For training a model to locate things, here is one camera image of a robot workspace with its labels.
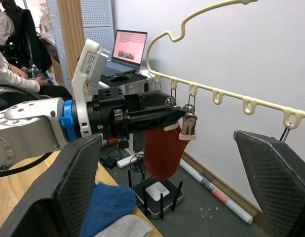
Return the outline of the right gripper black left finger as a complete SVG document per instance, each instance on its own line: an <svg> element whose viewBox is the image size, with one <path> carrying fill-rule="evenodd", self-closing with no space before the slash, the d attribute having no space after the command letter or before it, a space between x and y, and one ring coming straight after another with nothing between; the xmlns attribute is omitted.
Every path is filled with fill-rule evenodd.
<svg viewBox="0 0 305 237"><path fill-rule="evenodd" d="M28 188L0 228L0 237L77 237L95 181L102 136L67 144Z"/></svg>

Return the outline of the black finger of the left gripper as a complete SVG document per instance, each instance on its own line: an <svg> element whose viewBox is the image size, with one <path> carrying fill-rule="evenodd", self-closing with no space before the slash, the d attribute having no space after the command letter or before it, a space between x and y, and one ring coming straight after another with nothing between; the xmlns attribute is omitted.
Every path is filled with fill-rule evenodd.
<svg viewBox="0 0 305 237"><path fill-rule="evenodd" d="M144 110L149 107L165 105L169 94L161 91L149 91L139 94L139 109Z"/></svg>
<svg viewBox="0 0 305 237"><path fill-rule="evenodd" d="M165 128L176 124L185 114L186 112L180 107L170 106L155 106L134 112L122 111L121 119L115 117L115 131L118 135L126 135Z"/></svg>

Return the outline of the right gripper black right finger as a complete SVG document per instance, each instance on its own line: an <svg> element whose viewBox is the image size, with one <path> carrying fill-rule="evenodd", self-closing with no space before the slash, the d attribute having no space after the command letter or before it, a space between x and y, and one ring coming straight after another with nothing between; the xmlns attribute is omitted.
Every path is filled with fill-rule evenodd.
<svg viewBox="0 0 305 237"><path fill-rule="evenodd" d="M275 138L233 135L252 193L277 237L305 237L305 162Z"/></svg>

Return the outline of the seated person's right hand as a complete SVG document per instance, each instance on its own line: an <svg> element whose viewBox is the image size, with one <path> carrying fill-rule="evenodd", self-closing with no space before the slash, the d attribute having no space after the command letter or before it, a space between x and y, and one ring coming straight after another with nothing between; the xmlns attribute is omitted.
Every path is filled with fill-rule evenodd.
<svg viewBox="0 0 305 237"><path fill-rule="evenodd" d="M50 79L37 77L35 78L35 81L39 83L40 87L44 87L50 82Z"/></svg>

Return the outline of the seated person's left hand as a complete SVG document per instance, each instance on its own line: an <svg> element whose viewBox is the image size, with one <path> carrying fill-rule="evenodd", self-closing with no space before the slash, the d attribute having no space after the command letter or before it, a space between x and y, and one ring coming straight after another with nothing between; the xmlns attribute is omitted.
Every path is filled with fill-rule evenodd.
<svg viewBox="0 0 305 237"><path fill-rule="evenodd" d="M21 69L13 66L13 65L10 65L10 69L13 73L17 74L18 76L24 78L24 79L27 79L28 78L28 75L22 71Z"/></svg>

